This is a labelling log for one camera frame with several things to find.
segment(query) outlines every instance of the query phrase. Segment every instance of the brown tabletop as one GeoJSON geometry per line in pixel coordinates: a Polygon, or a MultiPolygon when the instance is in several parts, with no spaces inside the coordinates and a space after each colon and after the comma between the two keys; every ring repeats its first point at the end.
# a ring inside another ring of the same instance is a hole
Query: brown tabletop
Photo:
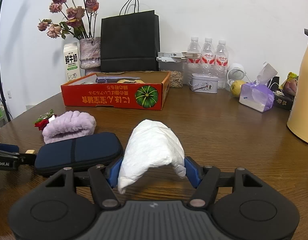
{"type": "MultiPolygon", "coordinates": [[[[0,129],[0,142],[15,144],[21,152],[44,145],[35,120],[50,109],[58,115],[68,110],[90,113],[96,118],[95,133],[114,132],[126,147],[133,128],[142,120],[161,121],[172,129],[185,154],[200,165],[214,165],[221,171],[245,167],[293,201],[300,212],[294,240],[308,240],[308,145],[286,127],[289,111],[272,108],[259,113],[241,105],[230,93],[195,93],[188,87],[171,89],[162,111],[111,107],[65,107],[61,94],[31,108],[0,129]]],[[[14,239],[7,214],[11,205],[44,179],[33,168],[0,171],[0,240],[14,239]]],[[[128,187],[126,199],[188,199],[194,192],[187,179],[180,179],[170,167],[150,169],[128,187]]],[[[221,188],[218,198],[231,192],[221,188]]],[[[91,199],[89,188],[78,193],[91,199]]]]}

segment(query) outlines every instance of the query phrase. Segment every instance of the white cloth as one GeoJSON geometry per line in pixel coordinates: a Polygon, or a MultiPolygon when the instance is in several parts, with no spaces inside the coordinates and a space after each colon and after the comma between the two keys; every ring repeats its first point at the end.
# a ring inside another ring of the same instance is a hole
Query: white cloth
{"type": "Polygon", "coordinates": [[[124,194],[151,167],[172,164],[180,177],[185,177],[184,150],[176,135],[161,122],[144,120],[128,140],[118,175],[118,191],[124,194]]]}

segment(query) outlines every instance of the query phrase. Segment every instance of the navy blue case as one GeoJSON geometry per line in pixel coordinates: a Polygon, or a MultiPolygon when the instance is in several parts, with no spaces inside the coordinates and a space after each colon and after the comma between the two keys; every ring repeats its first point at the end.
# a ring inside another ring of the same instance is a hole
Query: navy blue case
{"type": "Polygon", "coordinates": [[[45,177],[64,167],[87,171],[97,164],[107,165],[122,154],[123,147],[116,135],[102,132],[44,145],[37,154],[34,171],[45,177]]]}

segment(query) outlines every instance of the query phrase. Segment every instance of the red and white label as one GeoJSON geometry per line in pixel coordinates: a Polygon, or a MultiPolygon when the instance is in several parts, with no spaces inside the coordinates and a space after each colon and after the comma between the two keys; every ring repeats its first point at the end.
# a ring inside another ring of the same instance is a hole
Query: red and white label
{"type": "Polygon", "coordinates": [[[201,63],[201,59],[200,58],[188,58],[187,59],[187,63],[197,63],[197,64],[200,64],[201,63]]]}
{"type": "Polygon", "coordinates": [[[227,57],[219,56],[219,57],[216,57],[215,65],[217,65],[217,66],[227,66],[227,61],[228,61],[227,57]]]}
{"type": "Polygon", "coordinates": [[[202,55],[202,63],[206,63],[206,64],[215,64],[215,55],[211,54],[211,53],[205,53],[202,55]]]}

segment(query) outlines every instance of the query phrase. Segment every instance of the bag handle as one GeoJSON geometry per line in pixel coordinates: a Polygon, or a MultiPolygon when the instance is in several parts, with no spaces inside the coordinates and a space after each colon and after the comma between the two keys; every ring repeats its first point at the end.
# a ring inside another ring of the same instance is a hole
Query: bag handle
{"type": "MultiPolygon", "coordinates": [[[[126,9],[125,9],[125,13],[124,13],[124,15],[126,15],[128,6],[129,6],[129,4],[131,3],[131,1],[133,1],[133,0],[128,0],[128,1],[123,5],[123,7],[121,8],[121,11],[119,12],[119,15],[121,15],[122,10],[124,9],[125,5],[127,5],[127,6],[126,6],[126,9]]],[[[135,9],[136,9],[136,1],[137,1],[137,5],[138,5],[138,6],[137,6],[137,12],[140,11],[140,2],[139,2],[138,0],[135,0],[135,4],[134,4],[134,13],[135,13],[135,9]]]]}

